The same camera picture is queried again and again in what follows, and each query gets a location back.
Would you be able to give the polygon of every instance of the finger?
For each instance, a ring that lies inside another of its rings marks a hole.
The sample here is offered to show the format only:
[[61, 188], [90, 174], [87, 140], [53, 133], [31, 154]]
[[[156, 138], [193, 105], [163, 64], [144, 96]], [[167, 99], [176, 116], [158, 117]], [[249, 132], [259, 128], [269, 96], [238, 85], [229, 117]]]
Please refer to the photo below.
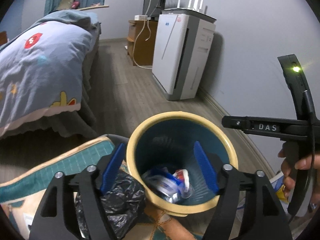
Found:
[[320, 187], [316, 186], [313, 190], [312, 197], [311, 197], [311, 203], [318, 204], [320, 202]]
[[284, 197], [285, 197], [285, 198], [288, 198], [288, 197], [289, 197], [289, 194], [290, 194], [290, 190], [285, 187], [282, 191], [283, 191]]
[[[296, 170], [308, 170], [308, 169], [310, 169], [310, 166], [311, 166], [311, 155], [297, 161], [296, 164], [294, 165]], [[317, 153], [315, 155], [315, 162], [314, 162], [313, 167], [315, 169], [320, 169], [320, 154], [319, 153]]]
[[281, 171], [285, 177], [288, 177], [291, 172], [290, 165], [286, 160], [284, 160], [281, 164]]
[[281, 151], [278, 153], [278, 157], [279, 158], [284, 158], [285, 157], [283, 149], [281, 149]]
[[290, 191], [294, 188], [294, 185], [296, 184], [296, 182], [291, 177], [286, 177], [283, 179], [283, 184], [285, 188]]
[[320, 169], [317, 170], [316, 185], [320, 188]]

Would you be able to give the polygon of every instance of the trash can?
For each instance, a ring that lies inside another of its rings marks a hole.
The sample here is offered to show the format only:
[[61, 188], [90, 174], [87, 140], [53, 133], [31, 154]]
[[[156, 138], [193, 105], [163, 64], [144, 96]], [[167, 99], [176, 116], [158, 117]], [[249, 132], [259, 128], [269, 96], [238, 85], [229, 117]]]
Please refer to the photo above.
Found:
[[[238, 168], [236, 152], [227, 136], [207, 119], [185, 112], [154, 115], [132, 133], [126, 152], [128, 170], [146, 189], [148, 200], [169, 215], [186, 216], [211, 209], [219, 197], [207, 188], [193, 154], [195, 141], [208, 153], [217, 154], [223, 163]], [[174, 165], [187, 169], [194, 193], [181, 204], [169, 203], [153, 193], [141, 175], [155, 165]]]

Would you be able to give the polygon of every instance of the pillow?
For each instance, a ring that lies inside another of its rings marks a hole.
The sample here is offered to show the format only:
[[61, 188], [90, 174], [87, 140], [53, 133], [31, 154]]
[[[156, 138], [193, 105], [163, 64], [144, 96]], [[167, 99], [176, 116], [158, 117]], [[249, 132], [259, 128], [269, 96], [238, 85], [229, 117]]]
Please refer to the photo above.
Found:
[[80, 5], [80, 2], [79, 1], [74, 1], [71, 5], [71, 9], [77, 9]]
[[56, 10], [60, 11], [70, 9], [73, 1], [74, 0], [61, 0]]

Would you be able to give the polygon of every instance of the yellow trash can rim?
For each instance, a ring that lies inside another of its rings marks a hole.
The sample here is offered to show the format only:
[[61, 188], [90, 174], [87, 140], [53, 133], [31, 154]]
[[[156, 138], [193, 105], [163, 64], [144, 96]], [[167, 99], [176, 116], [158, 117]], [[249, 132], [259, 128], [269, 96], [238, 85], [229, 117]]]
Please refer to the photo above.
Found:
[[129, 139], [126, 152], [129, 173], [144, 186], [147, 199], [150, 200], [150, 202], [156, 205], [157, 207], [163, 209], [169, 215], [186, 216], [192, 213], [207, 211], [217, 205], [219, 196], [215, 196], [213, 199], [198, 205], [184, 206], [172, 204], [153, 193], [151, 189], [149, 189], [147, 185], [143, 182], [137, 170], [137, 167], [135, 165], [135, 151], [139, 139], [144, 134], [144, 132], [151, 126], [170, 119], [185, 119], [192, 122], [196, 122], [206, 127], [219, 138], [219, 140], [222, 142], [223, 146], [227, 151], [230, 164], [234, 166], [236, 169], [238, 169], [238, 158], [236, 155], [236, 151], [228, 137], [222, 132], [222, 130], [218, 126], [199, 115], [179, 111], [156, 114], [146, 119], [134, 130]]

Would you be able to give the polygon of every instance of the window sill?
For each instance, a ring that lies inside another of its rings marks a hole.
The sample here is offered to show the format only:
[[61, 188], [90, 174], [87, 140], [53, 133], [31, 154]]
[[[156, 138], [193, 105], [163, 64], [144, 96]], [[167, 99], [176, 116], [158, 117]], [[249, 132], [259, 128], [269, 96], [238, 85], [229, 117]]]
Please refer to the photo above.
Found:
[[84, 7], [84, 8], [79, 8], [79, 11], [85, 11], [85, 10], [90, 10], [90, 9], [95, 9], [95, 8], [108, 8], [109, 5], [99, 5], [99, 6], [92, 6], [92, 7]]

